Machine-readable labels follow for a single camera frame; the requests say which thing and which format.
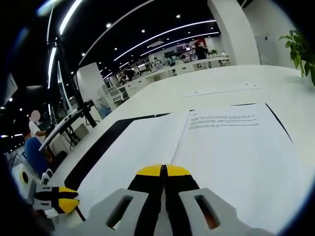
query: computer monitor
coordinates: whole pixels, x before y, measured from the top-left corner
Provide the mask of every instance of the computer monitor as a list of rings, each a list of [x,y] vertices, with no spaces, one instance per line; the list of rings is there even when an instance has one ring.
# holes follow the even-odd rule
[[[175,55],[174,51],[169,51],[169,52],[164,53],[165,58],[171,58],[174,55]]]

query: paper sheet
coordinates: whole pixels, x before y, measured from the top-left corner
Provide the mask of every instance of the paper sheet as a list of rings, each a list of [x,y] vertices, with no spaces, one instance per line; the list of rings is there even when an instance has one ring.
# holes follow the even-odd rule
[[[279,232],[303,200],[296,150],[266,105],[191,112],[172,164],[251,227]]]
[[[136,173],[170,163],[188,113],[135,120],[110,146],[82,181],[79,208],[88,217],[92,206],[119,188],[128,188]]]

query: green plant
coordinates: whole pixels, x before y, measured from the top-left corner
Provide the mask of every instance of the green plant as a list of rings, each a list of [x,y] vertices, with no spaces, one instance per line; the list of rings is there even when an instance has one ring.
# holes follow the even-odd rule
[[[285,43],[286,48],[290,48],[290,57],[295,68],[301,67],[301,76],[311,73],[312,82],[315,86],[315,54],[304,36],[297,30],[290,30],[290,35],[281,36],[281,39],[288,39]]]
[[[217,50],[216,49],[212,49],[211,51],[210,51],[210,54],[217,54],[218,52],[217,52]]]

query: white desk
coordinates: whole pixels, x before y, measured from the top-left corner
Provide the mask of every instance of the white desk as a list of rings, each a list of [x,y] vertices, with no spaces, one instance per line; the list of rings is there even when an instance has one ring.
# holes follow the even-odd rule
[[[248,82],[257,83],[263,89],[185,98],[187,93],[194,90]],[[303,166],[305,187],[309,187],[315,170],[315,109],[313,109],[315,91],[308,89],[303,83],[300,71],[265,65],[212,68],[150,84],[98,124],[98,129],[93,129],[59,166],[50,184],[64,185],[65,178],[80,158],[109,127],[120,119],[255,102],[267,103],[286,128]],[[80,221],[76,212],[67,218],[69,225]]]
[[[155,81],[155,77],[159,77],[163,73],[166,73],[166,72],[170,73],[171,70],[177,71],[181,67],[189,67],[189,66],[194,66],[196,64],[208,63],[208,62],[219,61],[219,60],[228,60],[228,57],[227,57],[227,55],[225,55],[225,56],[217,55],[217,56],[211,56],[211,57],[209,57],[207,59],[203,59],[203,60],[194,60],[194,61],[187,62],[187,63],[177,64],[175,66],[164,66],[160,70],[155,70],[153,72],[147,73],[147,74],[145,74],[139,78],[136,78],[136,79],[124,84],[124,85],[121,85],[118,87],[118,89],[125,88],[125,90],[128,93],[128,96],[132,97],[136,93],[138,93],[140,90],[142,90],[144,87],[153,83]]]
[[[59,133],[59,131],[68,123],[68,121],[76,116],[77,114],[79,114],[82,111],[78,111],[78,109],[74,109],[70,114],[68,114],[65,118],[62,119],[62,121],[60,121],[60,123],[58,123],[56,125],[56,127],[53,129],[53,131],[48,135],[48,137],[45,139],[45,141],[43,142],[43,144],[40,146],[39,151],[42,151],[46,146],[49,145],[49,143],[52,141],[52,139]]]

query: person in dark clothing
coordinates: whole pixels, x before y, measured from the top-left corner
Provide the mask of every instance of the person in dark clothing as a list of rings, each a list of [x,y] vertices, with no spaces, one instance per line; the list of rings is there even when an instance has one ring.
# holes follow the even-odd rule
[[[206,53],[208,52],[207,49],[201,47],[199,43],[196,43],[195,46],[196,46],[195,53],[198,57],[198,60],[206,59],[207,58]]]
[[[132,81],[132,77],[135,76],[134,70],[132,70],[130,67],[128,67],[126,71],[126,75],[128,76],[129,80]]]

